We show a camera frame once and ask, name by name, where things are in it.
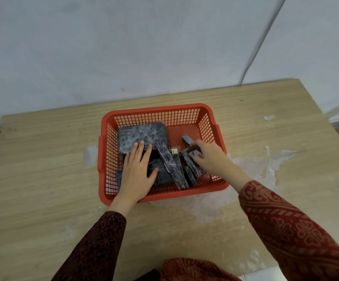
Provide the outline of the large black wrapped block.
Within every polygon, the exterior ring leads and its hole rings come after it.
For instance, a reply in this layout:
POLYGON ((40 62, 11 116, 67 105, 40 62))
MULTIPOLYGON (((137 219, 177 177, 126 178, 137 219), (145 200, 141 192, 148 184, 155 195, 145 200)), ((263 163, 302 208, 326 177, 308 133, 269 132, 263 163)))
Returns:
POLYGON ((157 150, 156 143, 160 146, 169 147, 169 132, 163 122, 139 124, 120 127, 117 132, 117 142, 120 154, 130 153, 135 143, 144 141, 144 150, 149 145, 157 150))

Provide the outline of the red plastic lattice basket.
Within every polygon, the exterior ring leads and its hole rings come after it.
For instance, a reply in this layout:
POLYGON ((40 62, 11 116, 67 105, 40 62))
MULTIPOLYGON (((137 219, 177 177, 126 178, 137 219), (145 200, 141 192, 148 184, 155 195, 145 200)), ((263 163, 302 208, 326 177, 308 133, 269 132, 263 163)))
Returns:
POLYGON ((118 131, 125 126, 137 126, 163 122, 167 127, 170 147, 185 148, 184 134, 204 142, 215 142, 226 154, 219 125, 212 109, 204 103, 117 110, 105 114, 101 121, 98 144, 97 169, 99 173, 98 195, 103 204, 110 206, 116 197, 116 169, 123 166, 119 158, 118 131))

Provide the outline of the person's right forearm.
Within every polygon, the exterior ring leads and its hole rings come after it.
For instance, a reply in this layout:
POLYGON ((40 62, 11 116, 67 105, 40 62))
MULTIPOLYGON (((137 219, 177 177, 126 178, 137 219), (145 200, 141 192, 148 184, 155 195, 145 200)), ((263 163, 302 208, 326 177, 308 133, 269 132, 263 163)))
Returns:
POLYGON ((320 225, 231 161, 212 173, 237 187, 242 210, 288 281, 339 281, 339 244, 320 225))

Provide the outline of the person's left forearm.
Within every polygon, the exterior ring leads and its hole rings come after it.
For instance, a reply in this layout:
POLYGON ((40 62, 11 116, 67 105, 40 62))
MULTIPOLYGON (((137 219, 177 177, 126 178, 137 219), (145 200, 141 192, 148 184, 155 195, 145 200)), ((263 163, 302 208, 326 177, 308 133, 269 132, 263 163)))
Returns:
POLYGON ((126 229, 137 200, 118 195, 83 236, 51 281, 112 281, 126 229))

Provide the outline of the narrow black wrapped bar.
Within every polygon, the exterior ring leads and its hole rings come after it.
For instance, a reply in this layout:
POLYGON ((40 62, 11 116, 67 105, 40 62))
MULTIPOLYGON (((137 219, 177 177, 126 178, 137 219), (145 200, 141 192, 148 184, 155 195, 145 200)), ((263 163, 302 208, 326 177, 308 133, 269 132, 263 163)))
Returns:
POLYGON ((206 174, 206 171, 204 171, 198 164, 196 164, 191 157, 188 157, 188 159, 189 159, 188 166, 191 172, 193 173, 195 179, 198 179, 199 177, 206 174))
POLYGON ((186 150, 181 151, 180 156, 181 156, 182 160, 184 161, 183 170, 186 174, 187 180, 188 180, 191 187, 195 187, 196 186, 196 179, 195 179, 195 176, 194 176, 193 171, 192 171, 194 169, 194 166, 195 166, 194 162, 190 159, 186 150))

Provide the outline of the black wrapped box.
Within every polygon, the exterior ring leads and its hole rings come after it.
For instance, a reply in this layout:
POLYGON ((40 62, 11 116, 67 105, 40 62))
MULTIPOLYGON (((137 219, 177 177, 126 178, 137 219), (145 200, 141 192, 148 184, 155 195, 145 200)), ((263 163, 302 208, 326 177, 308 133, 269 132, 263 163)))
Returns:
POLYGON ((171 174, 167 171, 163 161, 160 158, 149 160, 147 167, 147 176, 150 176, 153 170, 155 170, 156 168, 158 168, 158 174, 153 183, 153 187, 174 183, 171 174))

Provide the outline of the long black wrapped strip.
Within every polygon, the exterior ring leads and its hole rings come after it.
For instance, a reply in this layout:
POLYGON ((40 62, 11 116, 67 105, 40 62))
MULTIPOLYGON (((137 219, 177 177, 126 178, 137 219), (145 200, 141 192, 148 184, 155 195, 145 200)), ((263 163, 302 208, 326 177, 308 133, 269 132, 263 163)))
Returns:
POLYGON ((156 146, 156 149, 158 150, 158 153, 160 154, 168 173, 172 176, 177 188, 179 190, 185 190, 189 188, 189 184, 185 178, 181 166, 175 162, 172 153, 168 149, 167 144, 163 141, 163 139, 160 137, 151 138, 147 134, 145 134, 145 136, 150 141, 150 143, 156 146))

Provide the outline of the person's right hand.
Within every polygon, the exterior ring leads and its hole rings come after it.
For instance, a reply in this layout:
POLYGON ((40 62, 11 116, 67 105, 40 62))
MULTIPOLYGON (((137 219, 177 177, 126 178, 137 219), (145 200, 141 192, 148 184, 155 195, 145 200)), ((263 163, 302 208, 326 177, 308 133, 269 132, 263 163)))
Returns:
POLYGON ((204 169, 207 173, 218 176, 222 179, 227 178, 230 170, 233 168, 233 162, 216 143, 208 144, 210 148, 209 166, 202 167, 202 169, 204 169))

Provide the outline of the short black piece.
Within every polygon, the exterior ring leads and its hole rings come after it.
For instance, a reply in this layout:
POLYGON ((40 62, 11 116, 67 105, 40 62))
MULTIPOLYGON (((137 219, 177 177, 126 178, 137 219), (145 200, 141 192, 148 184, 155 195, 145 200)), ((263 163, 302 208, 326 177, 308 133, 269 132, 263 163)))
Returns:
POLYGON ((194 159, 194 157, 201 157, 203 158, 202 151, 199 146, 191 146, 187 149, 187 154, 194 159))

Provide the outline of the person's left hand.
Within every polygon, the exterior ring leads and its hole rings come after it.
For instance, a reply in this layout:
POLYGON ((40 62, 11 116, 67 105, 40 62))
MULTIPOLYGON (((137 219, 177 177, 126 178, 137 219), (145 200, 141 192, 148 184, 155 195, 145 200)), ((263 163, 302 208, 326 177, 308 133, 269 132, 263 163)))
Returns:
POLYGON ((128 173, 122 174, 121 188, 115 200, 127 205, 134 205, 148 194, 152 186, 147 182, 147 167, 152 152, 152 145, 144 151, 145 162, 142 168, 135 168, 135 144, 130 154, 128 173))

